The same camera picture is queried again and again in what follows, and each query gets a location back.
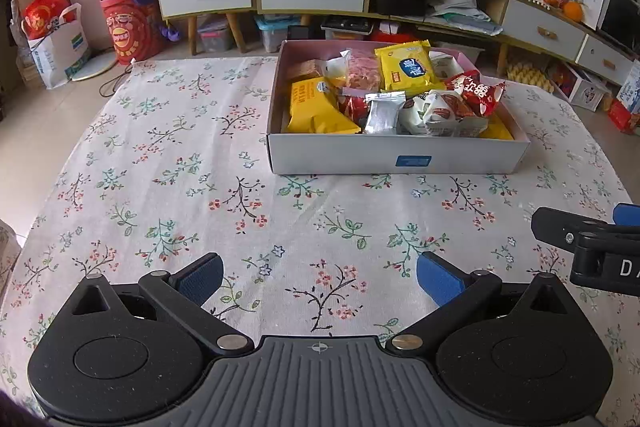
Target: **blue label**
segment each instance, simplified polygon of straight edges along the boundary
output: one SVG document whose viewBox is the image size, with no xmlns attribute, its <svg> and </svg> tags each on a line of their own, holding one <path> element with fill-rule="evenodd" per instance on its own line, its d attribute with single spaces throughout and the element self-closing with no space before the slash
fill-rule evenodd
<svg viewBox="0 0 640 427">
<path fill-rule="evenodd" d="M 428 167 L 431 156 L 398 156 L 396 167 Z"/>
<path fill-rule="evenodd" d="M 404 71 L 404 74 L 411 78 L 418 78 L 424 76 L 424 68 L 421 66 L 415 58 L 404 58 L 400 60 L 400 69 Z"/>
</svg>

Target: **orange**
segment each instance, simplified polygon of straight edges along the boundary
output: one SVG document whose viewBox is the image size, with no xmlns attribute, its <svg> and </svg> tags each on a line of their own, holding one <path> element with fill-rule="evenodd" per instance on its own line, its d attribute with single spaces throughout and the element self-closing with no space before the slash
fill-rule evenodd
<svg viewBox="0 0 640 427">
<path fill-rule="evenodd" d="M 576 1 L 569 1 L 562 8 L 564 14 L 572 21 L 582 22 L 582 6 Z"/>
</svg>

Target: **shopping bag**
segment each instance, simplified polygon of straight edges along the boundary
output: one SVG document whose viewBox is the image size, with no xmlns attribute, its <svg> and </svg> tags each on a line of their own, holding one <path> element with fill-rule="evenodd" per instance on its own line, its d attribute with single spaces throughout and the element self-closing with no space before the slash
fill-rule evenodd
<svg viewBox="0 0 640 427">
<path fill-rule="evenodd" d="M 80 10 L 77 3 L 66 8 L 60 14 L 60 25 L 49 35 L 29 40 L 33 61 L 47 89 L 66 84 L 89 60 L 91 49 L 82 31 Z"/>
</svg>

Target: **blue gripper pad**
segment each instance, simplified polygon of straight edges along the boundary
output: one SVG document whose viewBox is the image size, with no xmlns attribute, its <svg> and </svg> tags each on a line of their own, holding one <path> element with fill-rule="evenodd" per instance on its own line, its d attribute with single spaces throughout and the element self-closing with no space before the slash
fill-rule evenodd
<svg viewBox="0 0 640 427">
<path fill-rule="evenodd" d="M 169 282 L 178 293 L 202 306 L 222 285 L 224 272 L 222 258 L 218 254 L 209 253 L 200 259 L 195 268 L 190 264 L 175 273 Z"/>
<path fill-rule="evenodd" d="M 613 222 L 626 227 L 640 227 L 640 206 L 619 203 L 613 209 Z"/>
<path fill-rule="evenodd" d="M 457 277 L 442 264 L 430 259 L 430 257 L 428 257 L 430 253 L 431 252 L 425 252 L 418 257 L 416 267 L 418 284 L 438 306 L 444 306 L 465 290 L 465 281 Z"/>
</svg>

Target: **snack package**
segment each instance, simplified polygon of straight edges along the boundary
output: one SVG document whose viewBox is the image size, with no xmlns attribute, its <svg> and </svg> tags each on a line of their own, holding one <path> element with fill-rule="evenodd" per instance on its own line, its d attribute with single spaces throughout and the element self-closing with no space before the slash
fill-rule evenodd
<svg viewBox="0 0 640 427">
<path fill-rule="evenodd" d="M 287 132 L 355 134 L 360 127 L 338 110 L 329 82 L 321 78 L 300 80 L 291 86 L 291 120 Z"/>
<path fill-rule="evenodd" d="M 429 52 L 429 60 L 433 73 L 440 80 L 448 80 L 454 76 L 464 73 L 462 66 L 451 55 L 443 52 Z"/>
<path fill-rule="evenodd" d="M 326 77 L 326 63 L 324 60 L 306 60 L 291 66 L 286 73 L 286 77 L 291 82 L 308 80 L 310 78 Z"/>
<path fill-rule="evenodd" d="M 325 62 L 326 79 L 332 86 L 340 89 L 347 84 L 347 58 L 337 57 L 331 58 Z"/>
<path fill-rule="evenodd" d="M 479 138 L 490 138 L 494 140 L 513 140 L 513 136 L 507 129 L 507 126 L 504 124 L 500 117 L 497 114 L 492 113 L 489 117 L 489 125 L 486 130 L 480 133 Z"/>
<path fill-rule="evenodd" d="M 343 87 L 338 97 L 340 112 L 361 128 L 367 124 L 369 116 L 369 105 L 365 100 L 368 94 L 369 91 Z"/>
<path fill-rule="evenodd" d="M 475 138 L 487 128 L 457 92 L 432 89 L 404 104 L 399 120 L 411 134 Z"/>
<path fill-rule="evenodd" d="M 376 49 L 386 91 L 403 90 L 411 97 L 429 89 L 445 89 L 444 83 L 433 74 L 423 43 L 429 45 L 429 41 L 416 41 Z"/>
<path fill-rule="evenodd" d="M 376 55 L 361 50 L 348 50 L 346 87 L 378 92 L 382 83 L 380 63 Z"/>
<path fill-rule="evenodd" d="M 375 92 L 365 97 L 370 103 L 365 134 L 397 134 L 398 111 L 406 101 L 404 91 Z"/>
<path fill-rule="evenodd" d="M 462 95 L 478 116 L 489 116 L 500 102 L 506 82 L 487 86 L 480 81 L 480 72 L 465 71 L 446 82 L 447 89 Z"/>
</svg>

